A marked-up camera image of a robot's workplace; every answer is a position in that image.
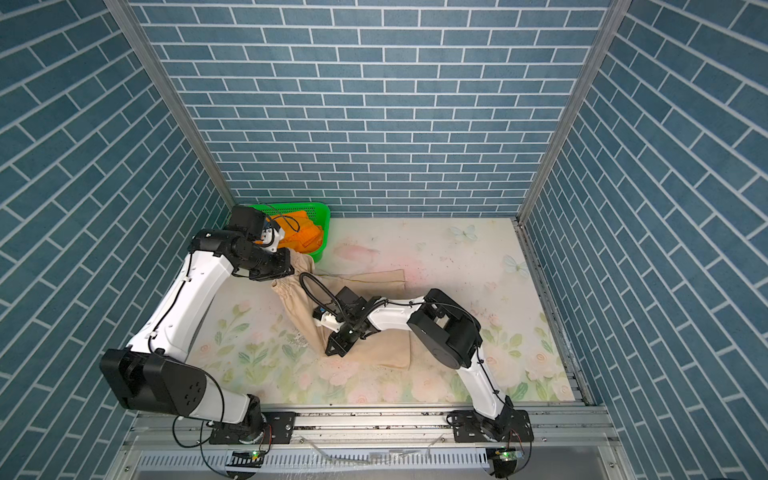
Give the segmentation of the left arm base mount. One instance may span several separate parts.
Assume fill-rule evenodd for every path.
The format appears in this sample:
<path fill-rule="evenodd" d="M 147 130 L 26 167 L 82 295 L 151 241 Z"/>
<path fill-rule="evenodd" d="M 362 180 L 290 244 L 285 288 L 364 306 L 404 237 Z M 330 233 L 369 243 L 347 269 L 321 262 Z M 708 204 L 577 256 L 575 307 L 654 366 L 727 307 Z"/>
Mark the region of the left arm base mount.
<path fill-rule="evenodd" d="M 238 424 L 214 422 L 211 445 L 281 445 L 289 444 L 297 413 L 293 411 L 261 412 L 247 415 Z"/>

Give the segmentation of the beige drawstring shorts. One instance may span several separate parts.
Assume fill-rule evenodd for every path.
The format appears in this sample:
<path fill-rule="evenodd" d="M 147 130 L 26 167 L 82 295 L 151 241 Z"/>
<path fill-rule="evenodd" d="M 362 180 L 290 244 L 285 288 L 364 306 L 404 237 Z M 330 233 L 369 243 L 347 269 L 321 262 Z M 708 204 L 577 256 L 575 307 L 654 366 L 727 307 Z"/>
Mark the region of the beige drawstring shorts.
<path fill-rule="evenodd" d="M 379 271 L 356 275 L 315 275 L 313 280 L 301 280 L 302 273 L 315 274 L 315 262 L 307 254 L 290 252 L 294 269 L 291 276 L 276 279 L 272 289 L 283 303 L 288 318 L 321 356 L 331 344 L 336 332 L 319 325 L 314 314 L 329 308 L 340 315 L 339 334 L 353 344 L 344 358 L 351 362 L 407 370 L 411 363 L 410 331 L 385 330 L 366 315 L 385 298 L 403 300 L 406 292 L 402 270 Z"/>

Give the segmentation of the orange shorts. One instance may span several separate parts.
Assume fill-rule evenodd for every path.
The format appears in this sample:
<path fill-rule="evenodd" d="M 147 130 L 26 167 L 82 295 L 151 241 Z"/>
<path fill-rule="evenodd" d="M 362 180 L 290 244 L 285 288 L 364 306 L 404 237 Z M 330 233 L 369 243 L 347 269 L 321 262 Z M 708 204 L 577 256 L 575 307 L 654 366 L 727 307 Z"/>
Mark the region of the orange shorts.
<path fill-rule="evenodd" d="M 272 213 L 260 209 L 272 217 L 282 227 L 285 237 L 278 248 L 289 248 L 299 253 L 312 253 L 320 249 L 324 243 L 325 232 L 320 225 L 309 218 L 305 210 L 288 213 Z"/>

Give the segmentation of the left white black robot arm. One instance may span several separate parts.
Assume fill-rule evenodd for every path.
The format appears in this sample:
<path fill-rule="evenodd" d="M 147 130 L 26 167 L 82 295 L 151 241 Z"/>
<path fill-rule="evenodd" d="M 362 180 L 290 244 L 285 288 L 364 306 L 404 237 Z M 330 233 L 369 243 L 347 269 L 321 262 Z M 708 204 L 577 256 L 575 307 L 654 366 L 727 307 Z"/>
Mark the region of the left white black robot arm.
<path fill-rule="evenodd" d="M 254 281 L 293 274 L 284 233 L 269 227 L 201 230 L 169 291 L 147 323 L 121 349 L 107 350 L 100 371 L 125 409 L 211 421 L 241 441 L 260 436 L 265 419 L 253 395 L 228 391 L 188 364 L 190 348 L 214 297 L 241 269 Z"/>

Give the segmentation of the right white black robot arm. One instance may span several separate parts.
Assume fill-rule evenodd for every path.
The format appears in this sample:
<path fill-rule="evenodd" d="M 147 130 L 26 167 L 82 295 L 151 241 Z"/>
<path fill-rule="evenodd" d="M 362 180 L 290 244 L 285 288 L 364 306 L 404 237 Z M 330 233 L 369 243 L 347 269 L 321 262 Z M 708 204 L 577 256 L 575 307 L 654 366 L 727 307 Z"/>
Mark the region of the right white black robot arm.
<path fill-rule="evenodd" d="M 439 363 L 458 372 L 481 422 L 499 432 L 511 424 L 514 406 L 486 367 L 480 323 L 443 291 L 410 300 L 366 299 L 345 287 L 329 306 L 317 305 L 312 317 L 331 331 L 328 356 L 343 357 L 384 331 L 412 332 Z"/>

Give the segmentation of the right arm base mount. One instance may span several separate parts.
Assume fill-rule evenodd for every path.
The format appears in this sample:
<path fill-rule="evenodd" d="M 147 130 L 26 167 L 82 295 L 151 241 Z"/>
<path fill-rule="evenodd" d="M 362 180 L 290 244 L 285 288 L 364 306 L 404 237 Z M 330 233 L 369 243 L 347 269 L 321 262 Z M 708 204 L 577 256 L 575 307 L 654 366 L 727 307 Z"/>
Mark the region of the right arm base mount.
<path fill-rule="evenodd" d="M 456 443 L 519 442 L 532 443 L 534 433 L 525 410 L 507 409 L 490 419 L 470 410 L 450 412 L 446 421 Z"/>

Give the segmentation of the green plastic basket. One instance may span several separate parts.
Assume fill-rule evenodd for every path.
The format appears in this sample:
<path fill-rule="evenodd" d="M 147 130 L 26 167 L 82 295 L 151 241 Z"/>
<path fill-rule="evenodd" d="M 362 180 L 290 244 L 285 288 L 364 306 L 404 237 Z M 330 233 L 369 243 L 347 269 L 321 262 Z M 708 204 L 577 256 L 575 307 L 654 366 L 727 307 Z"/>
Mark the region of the green plastic basket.
<path fill-rule="evenodd" d="M 308 254 L 315 262 L 322 258 L 328 242 L 330 209 L 317 202 L 293 202 L 280 204 L 256 204 L 252 208 L 265 214 L 268 220 L 277 222 L 278 248 L 290 248 Z"/>

